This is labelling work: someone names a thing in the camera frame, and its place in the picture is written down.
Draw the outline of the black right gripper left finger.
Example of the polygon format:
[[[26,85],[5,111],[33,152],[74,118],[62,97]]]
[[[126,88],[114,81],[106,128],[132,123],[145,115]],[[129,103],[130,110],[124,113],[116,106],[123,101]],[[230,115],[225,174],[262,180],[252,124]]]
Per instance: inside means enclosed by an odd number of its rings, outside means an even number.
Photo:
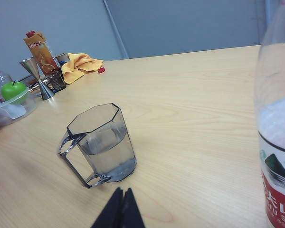
[[[117,228],[119,227],[120,210],[123,201],[123,190],[117,188],[105,207],[102,209],[92,228]]]

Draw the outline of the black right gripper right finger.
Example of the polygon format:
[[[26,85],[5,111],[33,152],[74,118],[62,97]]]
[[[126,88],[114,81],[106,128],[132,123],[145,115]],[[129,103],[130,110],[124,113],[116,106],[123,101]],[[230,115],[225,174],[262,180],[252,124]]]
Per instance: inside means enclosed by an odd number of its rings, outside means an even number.
[[[135,196],[131,188],[124,195],[121,209],[121,228],[145,228]]]

